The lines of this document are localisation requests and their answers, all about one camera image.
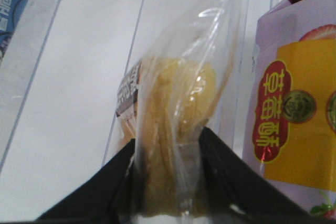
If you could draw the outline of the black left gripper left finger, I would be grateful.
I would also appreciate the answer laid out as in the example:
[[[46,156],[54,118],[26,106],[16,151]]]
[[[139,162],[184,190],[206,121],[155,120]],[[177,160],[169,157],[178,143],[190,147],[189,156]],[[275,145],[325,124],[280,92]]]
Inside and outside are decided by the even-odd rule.
[[[130,212],[135,140],[91,179],[55,204],[39,220],[127,220]]]

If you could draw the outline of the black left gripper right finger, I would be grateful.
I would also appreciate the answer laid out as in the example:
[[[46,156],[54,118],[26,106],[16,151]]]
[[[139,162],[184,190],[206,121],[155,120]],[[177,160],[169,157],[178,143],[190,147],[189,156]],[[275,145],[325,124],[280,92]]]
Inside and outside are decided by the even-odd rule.
[[[211,129],[199,137],[213,219],[310,219],[246,165]]]

